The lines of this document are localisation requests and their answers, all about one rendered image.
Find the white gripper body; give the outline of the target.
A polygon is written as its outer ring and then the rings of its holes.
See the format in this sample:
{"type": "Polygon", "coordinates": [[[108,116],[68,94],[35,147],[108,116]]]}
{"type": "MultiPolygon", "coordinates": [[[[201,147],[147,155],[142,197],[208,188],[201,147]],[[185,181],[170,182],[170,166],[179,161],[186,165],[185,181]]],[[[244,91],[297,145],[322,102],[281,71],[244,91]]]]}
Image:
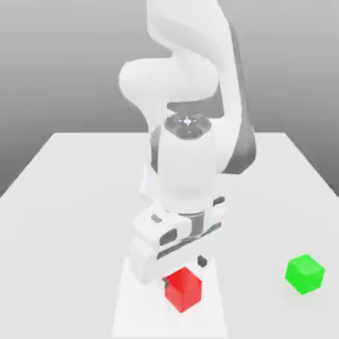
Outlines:
{"type": "Polygon", "coordinates": [[[180,215],[164,209],[146,209],[133,220],[130,268],[140,282],[148,284],[194,262],[209,261],[222,242],[228,209],[180,215]]]}

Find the small red cube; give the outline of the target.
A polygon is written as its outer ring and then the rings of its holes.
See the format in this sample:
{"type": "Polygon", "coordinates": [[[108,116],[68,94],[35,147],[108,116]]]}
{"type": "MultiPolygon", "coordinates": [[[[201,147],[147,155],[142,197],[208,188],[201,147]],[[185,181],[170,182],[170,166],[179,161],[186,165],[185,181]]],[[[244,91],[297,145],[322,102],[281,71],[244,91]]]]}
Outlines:
{"type": "Polygon", "coordinates": [[[201,301],[202,281],[188,267],[183,267],[166,277],[165,297],[183,313],[201,301]]]}

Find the small green cube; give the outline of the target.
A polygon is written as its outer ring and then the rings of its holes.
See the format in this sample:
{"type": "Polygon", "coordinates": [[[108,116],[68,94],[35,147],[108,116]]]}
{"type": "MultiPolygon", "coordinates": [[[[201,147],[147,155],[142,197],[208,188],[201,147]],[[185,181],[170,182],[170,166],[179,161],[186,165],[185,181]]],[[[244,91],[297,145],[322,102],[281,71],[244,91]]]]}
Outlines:
{"type": "Polygon", "coordinates": [[[321,287],[325,271],[313,257],[303,254],[288,261],[285,279],[304,295],[321,287]]]}

